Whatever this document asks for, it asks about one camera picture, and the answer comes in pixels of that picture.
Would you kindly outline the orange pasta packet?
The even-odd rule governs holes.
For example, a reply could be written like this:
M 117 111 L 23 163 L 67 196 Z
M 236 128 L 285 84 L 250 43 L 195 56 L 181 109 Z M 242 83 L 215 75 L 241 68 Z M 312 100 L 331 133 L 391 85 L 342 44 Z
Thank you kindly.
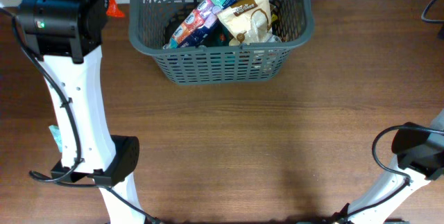
M 126 15 L 118 8 L 116 0 L 109 0 L 106 15 L 109 17 L 124 18 Z

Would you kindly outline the Kleenex tissue box pack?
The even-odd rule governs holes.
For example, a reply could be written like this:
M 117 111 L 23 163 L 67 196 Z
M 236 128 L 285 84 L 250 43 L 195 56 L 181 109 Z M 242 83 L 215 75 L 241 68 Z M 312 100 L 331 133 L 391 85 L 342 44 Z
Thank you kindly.
M 175 29 L 163 49 L 200 45 L 218 24 L 217 15 L 237 0 L 202 0 Z

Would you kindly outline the green Nescafe bag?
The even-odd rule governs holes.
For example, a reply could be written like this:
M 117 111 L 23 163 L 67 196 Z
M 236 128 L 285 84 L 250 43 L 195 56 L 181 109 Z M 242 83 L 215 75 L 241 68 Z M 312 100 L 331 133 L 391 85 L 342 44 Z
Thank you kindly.
M 222 23 L 218 23 L 213 33 L 203 42 L 203 45 L 207 47 L 237 46 L 240 44 L 276 43 L 282 41 L 280 37 L 272 34 L 271 28 L 268 29 L 267 17 L 262 13 L 247 19 L 246 25 L 250 28 L 241 35 L 241 37 L 244 37 L 242 42 L 233 37 Z

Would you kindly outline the beige Pantree snack bag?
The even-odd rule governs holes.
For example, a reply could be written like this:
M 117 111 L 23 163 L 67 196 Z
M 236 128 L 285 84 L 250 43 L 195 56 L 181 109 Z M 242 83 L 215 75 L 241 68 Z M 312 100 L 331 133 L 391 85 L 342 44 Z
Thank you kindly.
M 240 0 L 217 15 L 232 39 L 230 46 L 281 42 L 273 34 L 269 0 Z

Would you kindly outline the small mint green packet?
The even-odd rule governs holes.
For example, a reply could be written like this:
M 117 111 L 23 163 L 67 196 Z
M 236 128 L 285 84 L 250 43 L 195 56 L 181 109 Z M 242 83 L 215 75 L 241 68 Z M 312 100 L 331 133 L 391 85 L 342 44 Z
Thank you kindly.
M 52 125 L 52 126 L 49 126 L 49 130 L 53 136 L 53 139 L 58 147 L 59 152 L 61 153 L 62 149 L 63 149 L 63 145 L 62 145 L 62 135 L 61 135 L 59 127 Z

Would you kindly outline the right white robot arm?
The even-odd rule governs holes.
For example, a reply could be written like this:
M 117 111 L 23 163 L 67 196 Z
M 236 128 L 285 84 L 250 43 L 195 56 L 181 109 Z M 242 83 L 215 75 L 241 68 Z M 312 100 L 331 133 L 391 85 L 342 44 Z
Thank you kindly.
M 377 156 L 379 140 L 395 132 L 388 166 Z M 382 224 L 414 192 L 443 176 L 443 113 L 426 128 L 412 122 L 391 126 L 373 140 L 372 156 L 383 170 L 373 186 L 347 204 L 332 223 Z

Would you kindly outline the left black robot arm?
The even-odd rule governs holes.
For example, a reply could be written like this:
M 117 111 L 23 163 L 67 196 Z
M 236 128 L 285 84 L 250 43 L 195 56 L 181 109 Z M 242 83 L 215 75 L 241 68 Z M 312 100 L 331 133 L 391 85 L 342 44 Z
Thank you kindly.
M 134 181 L 136 137 L 108 130 L 100 70 L 101 32 L 110 0 L 22 0 L 12 27 L 22 51 L 44 76 L 62 137 L 62 156 L 38 182 L 102 193 L 112 223 L 156 223 L 141 207 Z

